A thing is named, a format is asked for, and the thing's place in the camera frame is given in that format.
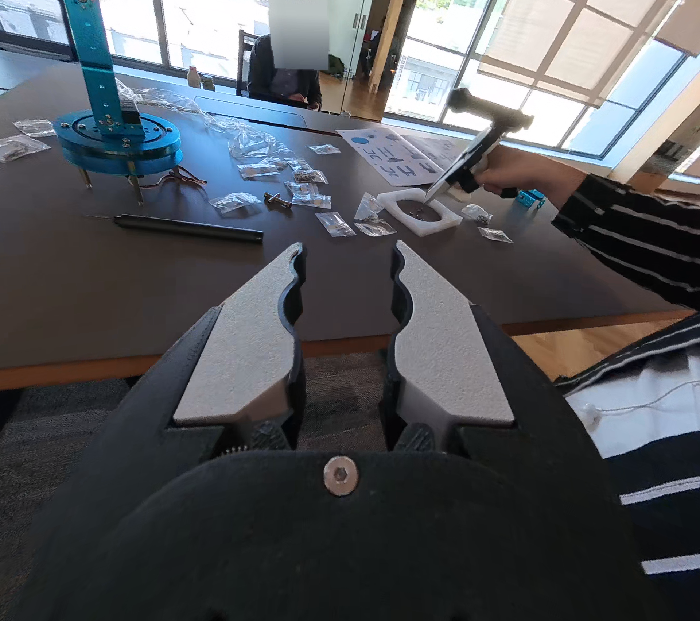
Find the printed instruction manual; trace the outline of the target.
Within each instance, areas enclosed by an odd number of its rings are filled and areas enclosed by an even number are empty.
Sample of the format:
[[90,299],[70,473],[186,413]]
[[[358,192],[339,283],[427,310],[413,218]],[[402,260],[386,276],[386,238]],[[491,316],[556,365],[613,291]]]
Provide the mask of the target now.
[[467,148],[461,138],[401,134],[387,126],[337,133],[393,187],[432,185]]

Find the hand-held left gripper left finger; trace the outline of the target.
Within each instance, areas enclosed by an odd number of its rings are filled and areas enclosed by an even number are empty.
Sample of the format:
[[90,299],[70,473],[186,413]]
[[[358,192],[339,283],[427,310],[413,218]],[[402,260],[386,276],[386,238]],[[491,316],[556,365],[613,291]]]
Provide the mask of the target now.
[[223,425],[251,443],[272,422],[296,447],[306,403],[302,349],[295,323],[307,252],[287,247],[230,295],[174,411],[178,426]]

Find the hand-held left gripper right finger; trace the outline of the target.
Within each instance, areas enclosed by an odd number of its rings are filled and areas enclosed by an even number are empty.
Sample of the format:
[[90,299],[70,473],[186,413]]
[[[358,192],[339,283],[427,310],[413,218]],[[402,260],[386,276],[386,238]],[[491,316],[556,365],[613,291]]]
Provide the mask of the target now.
[[407,243],[391,251],[391,312],[399,327],[386,355],[380,419],[388,450],[425,424],[445,450],[457,427],[511,428],[515,417],[473,305]]

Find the black screwdriver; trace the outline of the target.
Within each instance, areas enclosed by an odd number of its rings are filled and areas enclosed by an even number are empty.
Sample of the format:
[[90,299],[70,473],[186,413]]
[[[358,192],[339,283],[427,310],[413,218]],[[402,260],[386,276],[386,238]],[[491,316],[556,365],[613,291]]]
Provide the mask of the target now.
[[231,240],[245,243],[263,243],[264,233],[252,229],[240,229],[215,224],[193,223],[143,215],[85,215],[88,219],[114,223],[124,230],[148,231],[159,234],[176,234],[202,239]]

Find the dark brown desk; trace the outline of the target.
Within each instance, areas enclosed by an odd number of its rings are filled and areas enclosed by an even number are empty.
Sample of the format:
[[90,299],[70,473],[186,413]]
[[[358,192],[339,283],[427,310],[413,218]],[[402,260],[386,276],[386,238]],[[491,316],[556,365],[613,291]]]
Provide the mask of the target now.
[[[1,389],[121,378],[146,371],[210,308],[292,243],[307,250],[303,314],[307,355],[385,346],[391,250],[402,240],[512,336],[677,320],[673,306],[613,273],[551,225],[551,205],[531,212],[479,192],[475,202],[513,244],[473,223],[417,237],[362,232],[333,238],[311,208],[256,205],[223,217],[208,200],[248,190],[286,193],[282,177],[240,178],[226,137],[178,112],[185,167],[206,191],[166,182],[137,204],[127,179],[93,174],[87,188],[50,149],[1,165]],[[121,229],[85,215],[143,215],[264,233],[261,244]]]

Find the person's right forearm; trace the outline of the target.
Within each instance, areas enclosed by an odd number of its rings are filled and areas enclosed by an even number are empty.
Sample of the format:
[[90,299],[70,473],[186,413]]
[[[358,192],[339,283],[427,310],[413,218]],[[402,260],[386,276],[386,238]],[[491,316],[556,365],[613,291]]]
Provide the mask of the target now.
[[552,225],[665,301],[699,310],[699,207],[589,174]]

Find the large crumpled clear bag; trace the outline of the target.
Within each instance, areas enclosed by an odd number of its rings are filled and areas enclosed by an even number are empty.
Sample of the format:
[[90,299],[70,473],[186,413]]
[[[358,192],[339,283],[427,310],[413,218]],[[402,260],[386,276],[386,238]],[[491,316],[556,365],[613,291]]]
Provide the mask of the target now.
[[227,135],[231,155],[239,160],[255,157],[290,159],[290,150],[274,135],[267,134],[242,119],[205,113],[194,100],[167,89],[130,88],[116,80],[120,101],[126,105],[148,106],[196,116],[210,131]]

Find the beige roller blind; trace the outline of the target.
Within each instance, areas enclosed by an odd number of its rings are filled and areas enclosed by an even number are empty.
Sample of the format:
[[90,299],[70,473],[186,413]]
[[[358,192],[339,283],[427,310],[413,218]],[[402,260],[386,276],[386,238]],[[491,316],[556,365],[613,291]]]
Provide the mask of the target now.
[[599,108],[680,0],[507,0],[478,73]]

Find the person's right hand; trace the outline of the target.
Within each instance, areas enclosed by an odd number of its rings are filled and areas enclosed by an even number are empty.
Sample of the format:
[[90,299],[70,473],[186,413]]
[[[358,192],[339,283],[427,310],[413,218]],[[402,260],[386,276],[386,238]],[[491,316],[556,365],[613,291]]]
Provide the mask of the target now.
[[587,174],[553,158],[497,145],[487,156],[486,168],[474,174],[478,186],[492,194],[506,189],[536,189],[560,211],[582,185]]

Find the white foam tray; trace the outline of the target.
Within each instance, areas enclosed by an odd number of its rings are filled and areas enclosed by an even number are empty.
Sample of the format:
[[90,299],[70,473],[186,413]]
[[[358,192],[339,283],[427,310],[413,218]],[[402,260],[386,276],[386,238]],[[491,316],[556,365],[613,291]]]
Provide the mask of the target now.
[[[395,221],[421,238],[458,227],[463,222],[460,214],[454,213],[435,199],[426,202],[425,196],[426,192],[423,189],[401,188],[379,194],[377,201]],[[418,207],[425,205],[428,210],[437,215],[437,219],[423,220],[411,216],[400,207],[399,204],[402,202],[416,203]]]

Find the person's striped clothing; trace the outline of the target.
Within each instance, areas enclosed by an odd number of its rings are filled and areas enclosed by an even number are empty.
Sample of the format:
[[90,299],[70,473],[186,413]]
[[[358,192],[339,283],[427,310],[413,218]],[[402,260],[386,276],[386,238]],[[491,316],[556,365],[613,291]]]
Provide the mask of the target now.
[[699,314],[555,387],[608,464],[644,572],[678,620],[698,620]]

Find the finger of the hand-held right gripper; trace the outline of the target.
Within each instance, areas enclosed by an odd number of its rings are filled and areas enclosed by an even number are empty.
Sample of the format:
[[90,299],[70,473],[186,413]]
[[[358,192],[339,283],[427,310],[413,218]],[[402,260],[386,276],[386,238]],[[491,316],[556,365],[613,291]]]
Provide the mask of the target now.
[[445,172],[425,193],[425,202],[429,203],[437,196],[457,186],[465,194],[471,194],[477,189],[473,172],[474,167],[456,167]]
[[474,167],[472,171],[475,175],[486,168],[488,155],[495,146],[499,144],[500,140],[501,135],[497,134],[495,130],[484,130],[468,144],[468,147],[455,159],[444,173],[453,167]]

